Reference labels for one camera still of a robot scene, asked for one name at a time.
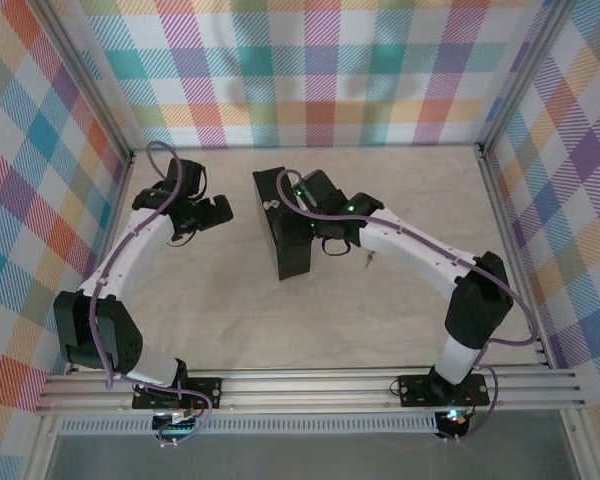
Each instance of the colorful plaid pattern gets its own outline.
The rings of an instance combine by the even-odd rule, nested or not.
[[[51,305],[93,267],[122,162],[26,0],[0,0],[0,479],[63,362]]]
[[[542,321],[600,441],[600,0],[577,4],[495,154]]]
[[[202,148],[473,143],[530,4],[81,1],[146,137]]]
[[[491,105],[491,109],[489,110],[489,115],[487,115],[487,120],[482,125],[480,129],[480,134],[478,135],[477,142],[483,143],[491,131],[493,124],[495,123],[498,114],[502,108],[502,102],[507,98],[509,93],[511,92],[511,88],[515,85],[516,79],[518,78],[518,72],[520,68],[527,62],[529,59],[529,54],[531,53],[531,45],[535,42],[536,38],[540,34],[542,30],[542,26],[547,20],[549,16],[549,12],[556,4],[558,0],[543,0],[542,5],[540,6],[540,10],[536,14],[536,17],[531,24],[531,28],[527,32],[525,36],[524,42],[522,42],[522,46],[516,55],[515,60],[511,64],[509,71],[507,72],[507,76],[500,87],[500,91],[498,92],[498,96],[496,97],[493,105]]]

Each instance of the black box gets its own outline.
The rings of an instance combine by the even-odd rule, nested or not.
[[[278,195],[276,179],[285,167],[253,172],[256,186],[257,208],[271,250],[278,279],[308,273],[311,269],[311,241],[313,231],[310,221],[293,212]],[[282,179],[282,189],[294,204],[298,205],[288,177]]]

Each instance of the beige floor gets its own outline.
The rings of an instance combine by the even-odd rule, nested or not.
[[[166,166],[168,156],[158,154]],[[257,217],[251,172],[276,166],[324,169],[348,195],[364,191],[446,243],[503,255],[473,152],[468,147],[190,151],[207,166],[209,194],[225,194],[230,223],[181,249],[164,248],[132,305],[145,342],[190,368],[429,365],[446,340],[446,302],[390,258],[368,270],[366,252],[342,258],[314,242],[311,273],[279,282]],[[144,155],[121,217],[157,177]],[[522,339],[519,309],[496,332]],[[531,348],[494,346],[489,363],[532,363]]]

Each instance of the metal bracket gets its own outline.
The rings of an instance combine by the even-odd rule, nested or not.
[[[469,375],[458,385],[451,402],[443,403],[430,386],[429,375],[401,375],[398,377],[398,391],[402,407],[477,407],[489,405],[489,393],[484,377],[478,373]]]
[[[222,397],[222,379],[215,377],[187,378],[182,382],[181,388],[204,393],[211,399],[213,408],[220,407]],[[146,387],[143,391],[136,390],[131,408],[133,410],[178,410],[178,409],[203,409],[206,402],[192,395],[176,393],[163,393]]]

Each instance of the metal frame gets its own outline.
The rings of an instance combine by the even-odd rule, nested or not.
[[[203,370],[195,377],[223,379],[222,414],[400,413],[446,411],[444,407],[403,408],[389,385],[400,375],[423,375],[430,367],[337,368],[303,370]],[[487,387],[493,380],[486,373]],[[545,366],[498,366],[498,409],[583,408],[584,400],[570,370]],[[119,381],[104,387],[99,371],[49,377],[38,404],[41,415],[143,414],[132,410],[133,392]]]
[[[493,149],[494,145],[506,131],[529,86],[547,58],[551,47],[577,3],[578,0],[554,1],[551,11],[547,15],[542,27],[540,27],[539,35],[529,48],[524,65],[522,65],[522,68],[518,72],[511,90],[504,98],[502,107],[498,111],[484,141],[484,149],[487,153]]]
[[[29,4],[43,28],[49,33],[63,62],[94,109],[96,117],[114,142],[119,154],[128,160],[119,199],[104,242],[104,254],[110,249],[115,236],[117,221],[133,168],[133,151],[49,0],[29,0]],[[531,47],[529,60],[518,74],[511,92],[504,101],[484,146],[480,146],[478,149],[480,170],[512,268],[514,282],[518,291],[534,308],[536,314],[538,313],[537,305],[524,271],[520,252],[513,243],[515,237],[507,222],[502,199],[498,195],[493,171],[489,165],[488,152],[506,130],[528,86],[533,81],[575,4],[576,0],[555,3],[540,35]],[[67,5],[74,14],[74,10],[79,8],[78,3],[74,0],[68,1]],[[79,26],[86,28],[84,18],[80,15],[78,17],[79,23],[81,22]],[[99,62],[100,68],[108,67],[108,64],[102,63]],[[104,68],[105,80],[110,80],[108,78],[111,76],[110,74],[111,72]],[[112,88],[114,87],[119,89],[117,82],[113,82]],[[119,94],[117,89],[114,88],[114,93]],[[127,114],[125,115],[127,117],[129,112],[126,111],[125,106],[128,104],[122,105],[123,113]],[[130,125],[132,135],[143,138],[137,125],[134,122],[131,122]],[[546,331],[541,325],[540,341],[535,345],[537,364],[495,367],[500,381],[497,410],[561,410],[571,448],[583,478],[598,479],[600,478],[600,457],[598,452],[592,448],[594,437],[588,416],[583,411],[585,404],[582,391],[571,370],[550,368],[551,366],[555,367],[555,359],[551,350],[547,348],[549,345],[547,340]],[[272,416],[289,416],[294,419],[315,418],[315,416],[343,419],[354,416],[356,419],[391,420],[397,418],[404,420],[427,419],[430,418],[433,411],[441,410],[402,408],[398,397],[392,395],[388,390],[390,383],[397,376],[424,374],[428,370],[429,367],[331,370],[266,369],[196,371],[191,372],[191,375],[223,378],[222,405],[214,412],[214,418],[219,419],[220,422],[223,421],[222,419],[271,418]],[[486,376],[487,385],[491,389],[493,380],[489,375]],[[127,422],[130,419],[146,419],[150,415],[146,411],[132,410],[132,398],[133,392],[125,382],[118,382],[112,390],[105,390],[102,372],[80,371],[73,372],[71,375],[49,377],[37,412],[41,421],[29,462],[21,472],[22,478],[44,478],[57,436],[67,434],[68,423],[66,421],[68,419],[75,421],[77,421],[76,419],[102,420],[98,426],[90,427],[92,433],[98,431],[110,433],[113,430],[118,434],[137,434],[138,428],[144,428],[143,431],[146,432],[146,423]],[[233,425],[231,428],[237,428],[236,425],[241,424],[233,421],[230,425]],[[403,427],[398,428],[401,428],[400,431],[408,431]],[[356,433],[353,427],[347,427],[347,429],[350,433]],[[430,432],[431,428],[422,428],[421,431]]]
[[[58,50],[63,64],[75,80],[78,89],[93,109],[96,118],[116,148],[118,155],[130,161],[133,156],[133,148],[127,142],[113,112],[82,61],[80,52],[78,52],[71,37],[62,25],[57,12],[47,0],[28,0],[28,3],[54,47]]]
[[[507,44],[507,49],[500,60],[501,67],[504,65],[513,65],[518,53],[520,52],[520,49],[522,48],[522,45],[526,40],[527,32],[532,27],[541,8],[542,0],[527,2],[524,13],[521,15],[518,23],[516,24],[516,31],[510,38],[510,41]],[[494,72],[489,87],[484,92],[482,107],[480,108],[480,111],[471,126],[470,137],[482,140],[480,137],[482,129],[489,118],[491,108],[498,99],[500,91],[502,90],[509,73],[509,68],[498,68],[497,71]]]
[[[53,7],[50,5],[51,0],[29,1],[45,3],[48,5],[48,8],[53,10]],[[80,35],[82,41],[85,43],[86,48],[91,54],[94,63],[102,75],[104,83],[109,89],[111,95],[113,96],[113,100],[116,102],[118,108],[120,109],[121,115],[124,117],[124,120],[127,123],[129,135],[131,137],[130,141],[133,142],[132,146],[142,147],[146,145],[147,138],[145,137],[144,130],[140,127],[138,119],[131,109],[129,100],[122,91],[120,82],[118,82],[118,79],[113,72],[113,68],[107,60],[107,56],[102,48],[102,45],[100,45],[100,43],[97,41],[96,35],[91,28],[91,24],[89,23],[87,15],[80,5],[80,0],[64,0],[64,5],[69,12],[69,16],[76,27],[78,35]]]
[[[496,219],[500,237],[505,247],[505,254],[512,269],[516,288],[527,305],[531,306],[536,318],[540,318],[538,305],[532,294],[520,250],[513,240],[515,236],[511,227],[512,224],[508,220],[503,199],[497,188],[495,174],[491,166],[493,158],[488,155],[488,151],[482,145],[476,145],[475,152],[489,195],[494,218]],[[549,337],[542,323],[540,323],[540,339],[538,343],[536,343],[536,354],[539,356],[539,360],[541,359],[541,355],[543,355],[547,365],[552,369],[556,369],[557,363],[549,347]],[[595,433],[588,412],[585,409],[562,409],[561,414],[571,451],[573,452],[582,478],[586,478],[587,480],[600,479],[600,451],[596,448],[597,440],[595,439]]]

